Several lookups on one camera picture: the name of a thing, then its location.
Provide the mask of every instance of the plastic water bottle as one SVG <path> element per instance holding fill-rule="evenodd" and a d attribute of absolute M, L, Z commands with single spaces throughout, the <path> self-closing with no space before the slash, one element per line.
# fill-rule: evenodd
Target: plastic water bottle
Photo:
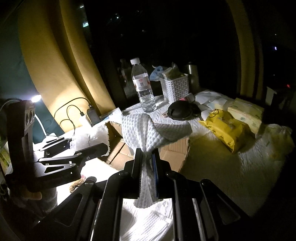
<path fill-rule="evenodd" d="M 131 77 L 143 110 L 147 113 L 155 111 L 156 104 L 147 70 L 140 64 L 139 58 L 131 59 L 131 64 L 133 65 Z"/>

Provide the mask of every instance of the teal wall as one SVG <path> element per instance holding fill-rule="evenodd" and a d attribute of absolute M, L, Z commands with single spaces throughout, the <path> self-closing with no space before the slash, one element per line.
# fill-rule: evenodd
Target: teal wall
<path fill-rule="evenodd" d="M 37 94 L 38 92 L 31 80 L 20 48 L 17 11 L 15 11 L 0 28 L 0 104 L 7 98 L 31 99 L 32 96 Z M 47 130 L 48 133 L 54 132 L 57 136 L 64 133 L 42 100 L 36 103 L 35 113 L 45 129 L 54 121 Z M 0 113 L 0 132 L 1 135 L 6 134 L 5 109 Z M 38 121 L 35 120 L 33 142 L 39 143 L 44 138 L 43 131 Z"/>

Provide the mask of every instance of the white waffle-textured cloth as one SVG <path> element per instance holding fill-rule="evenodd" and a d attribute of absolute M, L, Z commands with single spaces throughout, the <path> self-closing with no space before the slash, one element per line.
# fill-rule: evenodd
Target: white waffle-textured cloth
<path fill-rule="evenodd" d="M 134 153 L 137 148 L 141 148 L 146 155 L 146 161 L 142 163 L 140 197 L 134 203 L 136 207 L 147 208 L 158 200 L 155 197 L 151 152 L 191 133 L 191 126 L 187 121 L 179 125 L 157 124 L 153 123 L 147 114 L 127 115 L 122 118 L 122 136 L 125 143 Z"/>

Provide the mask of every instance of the yellow package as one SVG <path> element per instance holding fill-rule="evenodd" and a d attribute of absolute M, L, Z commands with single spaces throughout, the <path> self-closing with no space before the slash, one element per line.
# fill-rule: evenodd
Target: yellow package
<path fill-rule="evenodd" d="M 245 144 L 246 135 L 250 131 L 248 124 L 234 119 L 229 112 L 223 110 L 214 110 L 205 121 L 199 122 L 210 129 L 232 153 Z"/>

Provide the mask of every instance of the white cable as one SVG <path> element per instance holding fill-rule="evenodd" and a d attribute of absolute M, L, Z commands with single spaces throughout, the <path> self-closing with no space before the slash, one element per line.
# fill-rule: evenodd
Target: white cable
<path fill-rule="evenodd" d="M 35 113 L 35 118 L 38 120 L 38 122 L 39 122 L 39 124 L 40 124 L 40 126 L 42 128 L 42 131 L 43 131 L 44 135 L 47 136 L 46 131 L 45 131 L 45 129 L 44 129 L 42 123 L 41 123 L 41 120 L 38 118 L 38 116 L 36 115 L 36 113 Z"/>

